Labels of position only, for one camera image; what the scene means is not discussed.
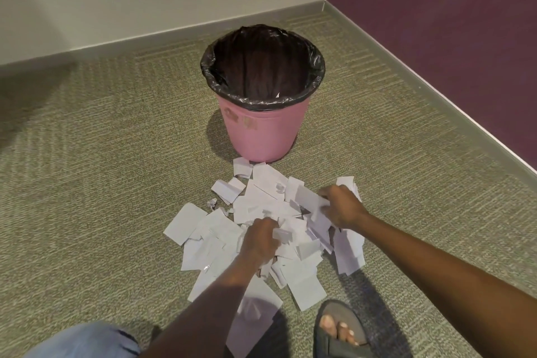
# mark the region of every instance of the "sandal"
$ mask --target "sandal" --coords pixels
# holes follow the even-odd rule
[[[329,314],[337,324],[344,322],[354,331],[354,339],[359,346],[340,341],[319,326],[321,317]],[[313,357],[314,358],[375,358],[367,342],[364,328],[358,316],[351,307],[339,300],[327,300],[319,308],[315,328],[313,330]]]

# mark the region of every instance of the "textured carpet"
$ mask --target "textured carpet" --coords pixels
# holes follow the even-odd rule
[[[370,211],[537,295],[537,197],[352,42],[326,14],[276,23],[326,59],[278,170],[312,189],[355,175]],[[197,273],[163,235],[187,201],[205,204],[236,157],[199,60],[216,35],[0,80],[0,356],[104,319],[147,343],[184,309]],[[367,266],[319,279],[350,302],[380,356],[476,356],[372,244]],[[252,356],[308,357],[316,309],[281,314]]]

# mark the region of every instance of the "baseboard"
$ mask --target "baseboard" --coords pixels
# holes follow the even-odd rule
[[[410,87],[424,96],[432,105],[454,122],[460,130],[490,156],[496,159],[508,173],[515,175],[522,182],[537,192],[537,171],[527,164],[516,153],[504,145],[492,133],[474,121],[440,91],[425,81],[408,65],[394,56],[382,44],[367,34],[341,11],[326,1],[323,10],[332,15],[355,39],[364,44],[375,55],[380,57]]]
[[[94,60],[101,57],[118,56],[135,50],[148,49],[160,45],[171,44],[183,39],[195,38],[205,34],[217,33],[242,25],[267,23],[296,16],[320,13],[324,0],[283,9],[264,11],[248,16],[233,17],[221,21],[202,23],[190,27],[167,30],[149,35],[118,40],[105,44],[92,45],[77,50],[65,51],[50,56],[40,56],[29,60],[9,63],[0,66],[0,77],[34,70],[43,70],[58,65]]]

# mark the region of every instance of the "blue jeans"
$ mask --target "blue jeans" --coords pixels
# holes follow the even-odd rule
[[[95,321],[60,331],[23,358],[133,358],[140,352],[131,334],[104,321]]]

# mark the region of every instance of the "left hand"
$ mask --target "left hand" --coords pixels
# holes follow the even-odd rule
[[[256,219],[244,235],[240,255],[256,267],[271,260],[280,246],[280,241],[272,238],[274,228],[279,228],[274,219]]]

